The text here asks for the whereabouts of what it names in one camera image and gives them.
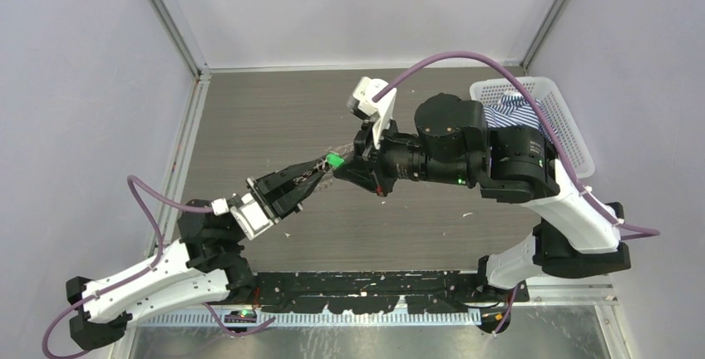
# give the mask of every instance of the white laundry basket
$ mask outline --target white laundry basket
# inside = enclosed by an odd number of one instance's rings
[[[593,158],[555,83],[544,77],[521,76],[516,79],[524,85],[531,96],[541,101],[545,115],[553,124],[555,133],[563,143],[578,177],[591,176],[594,173]],[[506,91],[516,91],[516,89],[506,79],[490,79],[473,83],[470,86],[470,98],[483,105],[494,105]]]

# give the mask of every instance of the robotic arm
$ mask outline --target robotic arm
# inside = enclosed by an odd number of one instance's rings
[[[215,201],[212,214],[183,214],[181,238],[164,251],[151,272],[77,309],[71,338],[83,349],[103,347],[151,317],[204,302],[241,303],[253,295],[256,277],[240,256],[244,238],[255,239],[292,213],[330,171],[380,196],[398,179],[480,186],[482,197],[519,204],[542,218],[533,233],[504,253],[479,259],[479,288],[508,295],[523,280],[542,273],[585,278],[630,267],[619,233],[572,185],[553,145],[530,127],[489,128],[482,104],[439,94],[415,114],[417,133],[400,133],[392,118],[396,92],[372,97],[386,82],[363,78],[348,107],[362,120],[353,151],[342,163],[326,156],[248,179],[249,192]],[[623,218],[619,204],[606,209]],[[152,262],[138,263],[109,278],[73,278],[67,299],[78,302]]]

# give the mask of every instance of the gray wooden surface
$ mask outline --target gray wooden surface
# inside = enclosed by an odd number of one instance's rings
[[[390,81],[399,70],[281,71],[213,75],[184,201],[244,193],[245,179],[311,160],[352,141],[360,121],[345,106],[361,76]],[[438,92],[469,97],[488,68],[423,70],[397,93],[394,117],[413,132],[413,113]],[[478,189],[400,180],[386,198],[333,185],[304,211],[252,242],[254,271],[474,269],[477,259],[519,243],[538,217],[497,204]]]

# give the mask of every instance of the blue and white striped fabric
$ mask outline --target blue and white striped fabric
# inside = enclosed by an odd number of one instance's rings
[[[540,101],[537,100],[536,104],[539,105],[541,110],[544,109]],[[539,121],[539,117],[536,116],[534,110],[529,106],[529,103],[524,97],[517,92],[508,91],[501,97],[497,104],[486,105],[485,118],[490,128],[503,128],[518,125],[530,126],[534,129],[538,129],[541,134],[550,141],[546,129]]]

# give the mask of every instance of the green object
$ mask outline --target green object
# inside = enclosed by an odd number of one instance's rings
[[[335,153],[330,153],[326,155],[326,161],[333,168],[337,168],[338,166],[345,164],[345,160],[340,155],[337,155]]]

